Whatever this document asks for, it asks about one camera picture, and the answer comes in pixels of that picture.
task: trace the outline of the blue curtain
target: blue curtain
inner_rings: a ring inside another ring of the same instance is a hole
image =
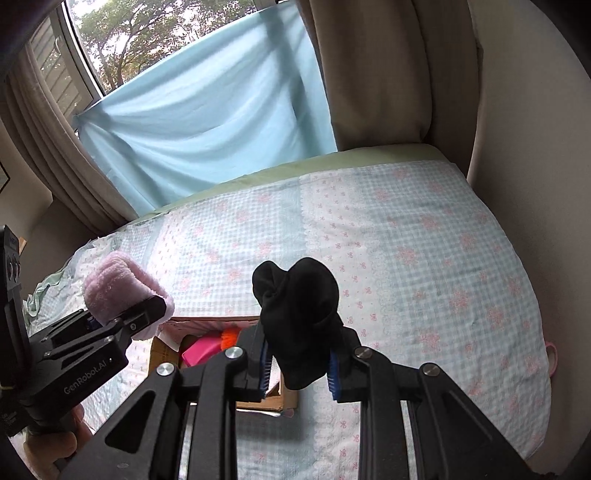
[[[179,50],[78,115],[75,126],[139,215],[336,151],[316,56],[293,0]]]

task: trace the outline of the white wall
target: white wall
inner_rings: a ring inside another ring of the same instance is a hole
[[[0,162],[10,180],[0,193],[0,224],[29,240],[51,204],[51,193],[31,171],[0,121]]]
[[[21,255],[22,292],[59,270],[94,235],[42,184],[0,122],[0,161],[10,180],[0,192],[0,225],[27,240]]]
[[[21,255],[21,297],[33,293],[46,276],[58,271],[92,234],[59,200],[54,200],[35,225]]]
[[[529,0],[470,0],[483,47],[484,121],[470,172],[527,270],[558,347],[546,442],[561,471],[591,427],[591,80]]]

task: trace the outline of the pink fuzzy cloth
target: pink fuzzy cloth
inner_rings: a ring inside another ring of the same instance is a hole
[[[126,253],[111,252],[84,281],[84,301],[92,316],[102,325],[129,307],[152,295],[166,302],[166,313],[157,322],[133,336],[147,340],[156,335],[158,325],[170,320],[174,300],[149,273],[145,272]]]

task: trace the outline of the beige curtain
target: beige curtain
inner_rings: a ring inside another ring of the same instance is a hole
[[[479,102],[466,0],[299,0],[339,150],[425,142],[467,173]]]
[[[60,112],[28,43],[3,87],[2,121],[27,164],[55,198],[97,235],[137,218]]]

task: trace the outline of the bed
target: bed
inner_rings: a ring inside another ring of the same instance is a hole
[[[550,381],[538,304],[497,221],[457,167],[423,144],[358,148],[241,177],[79,249],[25,305],[32,332],[84,307],[82,284],[113,250],[173,295],[175,316],[259,313],[251,275],[325,263],[339,313],[393,362],[441,365],[527,458],[542,444]],[[85,401],[97,429],[145,378],[150,341]],[[357,478],[359,406],[326,380],[302,390],[293,418],[238,414],[240,478]]]

